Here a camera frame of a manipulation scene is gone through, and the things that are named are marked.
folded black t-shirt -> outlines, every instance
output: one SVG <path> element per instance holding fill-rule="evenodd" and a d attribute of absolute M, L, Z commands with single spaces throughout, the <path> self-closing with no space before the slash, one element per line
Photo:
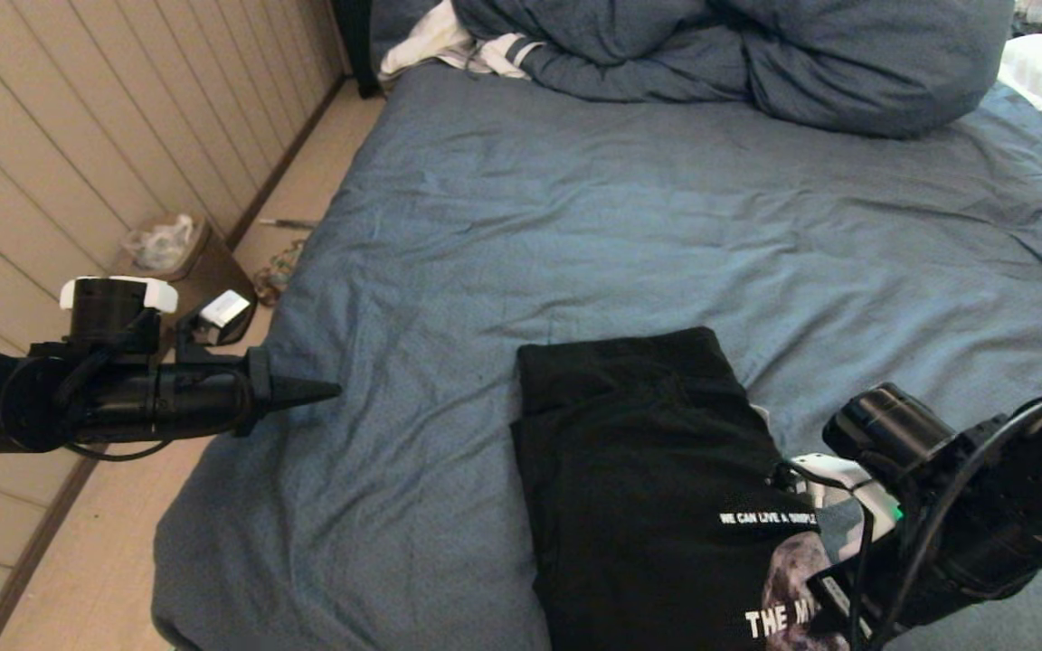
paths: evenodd
<path fill-rule="evenodd" d="M 518 351 L 513 425 L 553 648 L 835 650 L 807 633 L 813 508 L 715 333 Z"/>

blue bedsheet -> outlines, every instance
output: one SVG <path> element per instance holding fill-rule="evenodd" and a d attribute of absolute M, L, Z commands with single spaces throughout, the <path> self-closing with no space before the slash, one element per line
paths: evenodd
<path fill-rule="evenodd" d="M 787 454 L 877 380 L 957 428 L 1038 395 L 1042 114 L 997 86 L 880 141 L 410 71 L 268 339 L 344 396 L 212 444 L 158 529 L 158 625 L 212 650 L 547 648 L 517 347 L 699 325 Z M 892 648 L 1042 650 L 1042 573 Z"/>

black cable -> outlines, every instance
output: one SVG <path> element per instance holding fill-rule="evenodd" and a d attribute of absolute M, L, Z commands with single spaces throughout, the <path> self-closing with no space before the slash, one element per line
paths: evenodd
<path fill-rule="evenodd" d="M 861 614 L 863 614 L 864 582 L 867 578 L 867 561 L 871 558 L 871 544 L 875 532 L 875 515 L 860 502 L 863 508 L 863 539 L 860 543 L 860 566 L 854 570 L 854 584 L 851 585 L 851 606 L 846 615 L 846 643 L 851 651 L 863 650 L 861 634 Z"/>
<path fill-rule="evenodd" d="M 919 485 L 915 482 L 914 477 L 907 474 L 898 462 L 886 454 L 874 452 L 871 449 L 864 450 L 860 453 L 858 461 L 861 466 L 880 470 L 888 477 L 897 477 L 895 485 L 898 491 L 895 497 L 898 498 L 898 502 L 900 502 L 898 507 L 902 511 L 902 519 L 898 522 L 898 526 L 901 527 L 901 535 L 898 537 L 900 537 L 901 552 L 905 555 L 911 541 L 915 540 L 915 522 L 922 518 L 922 498 L 919 497 Z"/>
<path fill-rule="evenodd" d="M 919 572 L 922 571 L 923 560 L 927 557 L 927 551 L 939 535 L 939 529 L 943 527 L 943 519 L 947 517 L 947 511 L 950 510 L 951 505 L 956 503 L 960 495 L 963 495 L 964 487 L 967 487 L 968 482 L 984 467 L 984 462 L 988 460 L 989 456 L 999 452 L 1007 442 L 1012 440 L 1022 428 L 1032 425 L 1038 418 L 1042 418 L 1042 401 L 1025 408 L 1024 411 L 1013 417 L 1000 429 L 996 429 L 996 433 L 991 434 L 989 440 L 984 442 L 984 445 L 981 445 L 979 448 L 976 448 L 975 452 L 971 453 L 967 461 L 964 461 L 963 466 L 960 466 L 960 470 L 957 471 L 956 476 L 951 477 L 951 481 L 943 487 L 942 494 L 936 500 L 935 506 L 931 507 L 927 519 L 923 522 L 922 528 L 919 529 L 918 537 L 915 541 L 915 548 L 910 553 L 909 564 L 907 565 L 905 572 L 902 573 L 900 585 L 898 585 L 898 590 L 892 602 L 890 602 L 890 606 L 884 610 L 879 630 L 873 635 L 868 651 L 879 651 L 890 637 L 892 637 L 892 634 L 894 634 L 895 622 L 902 615 L 902 607 L 907 605 L 907 598 L 911 594 L 911 589 L 915 587 L 915 582 L 919 578 Z"/>
<path fill-rule="evenodd" d="M 75 442 L 69 442 L 63 448 L 67 448 L 74 452 L 75 454 L 81 454 L 86 458 L 94 458 L 96 461 L 133 461 L 137 458 L 142 458 L 145 456 L 150 456 L 158 452 L 158 450 L 165 449 L 167 446 L 171 445 L 171 440 L 166 442 L 158 442 L 157 444 L 150 446 L 148 449 L 142 449 L 140 452 L 133 452 L 131 454 L 107 454 L 104 452 L 95 452 L 94 449 L 83 448 L 83 446 L 75 444 Z"/>
<path fill-rule="evenodd" d="M 857 487 L 863 485 L 863 484 L 858 484 L 853 487 L 847 487 L 847 485 L 844 484 L 843 482 L 836 481 L 836 479 L 827 479 L 826 477 L 822 477 L 821 475 L 815 475 L 810 470 L 800 469 L 799 466 L 795 466 L 794 462 L 786 460 L 776 462 L 776 465 L 774 465 L 774 469 L 789 470 L 792 471 L 792 473 L 794 473 L 795 475 L 798 475 L 799 477 L 802 477 L 804 479 L 811 479 L 811 481 L 815 482 L 816 484 L 837 487 L 837 490 L 844 490 L 846 492 L 854 492 Z"/>
<path fill-rule="evenodd" d="M 74 396 L 75 393 L 83 386 L 86 386 L 86 382 L 91 378 L 94 378 L 95 374 L 98 374 L 103 367 L 106 367 L 106 364 L 115 358 L 115 355 L 119 353 L 120 349 L 123 346 L 126 346 L 127 342 L 131 341 L 131 337 L 135 336 L 135 328 L 141 326 L 142 322 L 151 319 L 154 315 L 154 309 L 142 309 L 141 312 L 137 314 L 135 318 L 131 320 L 131 323 L 127 323 L 127 326 L 116 334 L 115 339 L 107 342 L 106 345 L 101 346 L 99 350 L 86 355 L 86 359 L 82 359 L 82 361 L 74 368 L 74 371 L 71 371 L 71 373 L 63 379 L 63 382 L 58 384 L 58 389 L 54 392 L 54 397 L 52 399 L 55 407 L 66 408 L 67 405 L 71 403 L 72 396 Z"/>

small object on floor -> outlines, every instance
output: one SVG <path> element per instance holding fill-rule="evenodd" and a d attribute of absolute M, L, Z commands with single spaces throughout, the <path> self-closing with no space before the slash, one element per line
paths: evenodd
<path fill-rule="evenodd" d="M 276 226 L 277 228 L 298 228 L 301 230 L 314 230 L 319 222 L 311 219 L 260 219 L 264 226 Z"/>
<path fill-rule="evenodd" d="M 268 267 L 260 269 L 252 277 L 253 284 L 256 285 L 256 296 L 259 297 L 262 304 L 273 307 L 280 301 L 280 294 L 289 289 L 289 283 L 292 281 L 292 273 L 297 268 L 303 244 L 305 244 L 303 240 L 293 240 L 291 247 L 272 256 Z"/>

wrinkled fabric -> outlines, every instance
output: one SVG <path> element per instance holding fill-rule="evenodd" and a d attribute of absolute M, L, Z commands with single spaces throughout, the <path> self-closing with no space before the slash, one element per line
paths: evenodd
<path fill-rule="evenodd" d="M 952 428 L 1042 395 L 1042 114 L 996 86 L 885 141 L 408 71 L 265 343 L 344 394 L 212 442 L 158 527 L 158 626 L 219 651 L 548 648 L 517 349 L 698 325 L 785 455 L 826 452 L 880 380 Z M 1042 573 L 889 648 L 1042 648 Z"/>
<path fill-rule="evenodd" d="M 995 81 L 1009 0 L 454 0 L 483 41 L 547 42 L 522 70 L 584 99 L 748 99 L 869 135 L 959 119 Z"/>

